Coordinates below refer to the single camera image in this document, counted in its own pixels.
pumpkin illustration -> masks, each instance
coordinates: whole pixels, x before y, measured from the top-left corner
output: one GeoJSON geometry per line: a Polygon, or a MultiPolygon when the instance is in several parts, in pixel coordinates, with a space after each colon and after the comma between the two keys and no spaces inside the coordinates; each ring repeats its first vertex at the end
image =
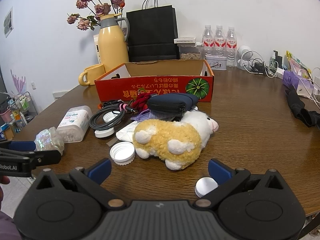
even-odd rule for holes
{"type": "Polygon", "coordinates": [[[199,99],[203,99],[209,93],[209,83],[202,78],[195,78],[186,85],[188,94],[196,95],[199,99]]]}

purple sleeve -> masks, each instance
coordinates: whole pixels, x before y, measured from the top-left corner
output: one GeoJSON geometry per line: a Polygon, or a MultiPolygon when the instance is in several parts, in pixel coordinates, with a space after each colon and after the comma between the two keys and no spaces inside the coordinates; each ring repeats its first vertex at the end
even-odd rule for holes
{"type": "Polygon", "coordinates": [[[21,240],[21,236],[11,217],[0,211],[0,239],[21,240]]]}

tiled floor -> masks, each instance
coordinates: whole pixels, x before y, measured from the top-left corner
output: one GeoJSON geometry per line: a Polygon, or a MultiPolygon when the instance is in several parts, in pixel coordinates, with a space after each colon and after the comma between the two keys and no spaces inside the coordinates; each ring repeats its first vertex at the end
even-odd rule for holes
{"type": "MultiPolygon", "coordinates": [[[[31,185],[31,180],[26,178],[9,177],[10,184],[1,185],[4,192],[4,199],[1,205],[1,211],[8,216],[13,217],[20,201],[31,185]]],[[[320,236],[313,237],[306,235],[302,240],[320,240],[320,236]]]]}

white wall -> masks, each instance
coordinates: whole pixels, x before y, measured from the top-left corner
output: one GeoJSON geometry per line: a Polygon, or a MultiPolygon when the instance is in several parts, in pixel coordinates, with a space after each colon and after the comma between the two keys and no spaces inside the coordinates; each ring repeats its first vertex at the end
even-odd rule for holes
{"type": "MultiPolygon", "coordinates": [[[[53,92],[71,90],[79,73],[97,63],[93,32],[66,22],[78,10],[76,0],[0,0],[0,21],[13,6],[13,31],[0,33],[0,67],[9,91],[16,92],[10,69],[26,76],[27,90],[41,110],[53,92]],[[31,89],[34,81],[36,90],[31,89]]],[[[141,8],[143,0],[125,0],[125,11],[141,8]]],[[[234,26],[238,45],[246,44],[269,60],[276,49],[291,51],[310,69],[319,67],[320,0],[159,0],[176,8],[179,36],[200,41],[204,24],[234,26]]]]}

yellow thermos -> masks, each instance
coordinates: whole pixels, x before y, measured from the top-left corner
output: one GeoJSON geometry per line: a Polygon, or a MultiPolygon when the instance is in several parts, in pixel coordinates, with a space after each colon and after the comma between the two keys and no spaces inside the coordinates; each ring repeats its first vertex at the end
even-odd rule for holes
{"type": "Polygon", "coordinates": [[[101,17],[98,47],[101,63],[106,73],[122,63],[129,62],[127,40],[130,32],[129,21],[125,17],[116,19],[115,14],[101,17]],[[127,23],[127,34],[124,36],[119,21],[127,23]]]}

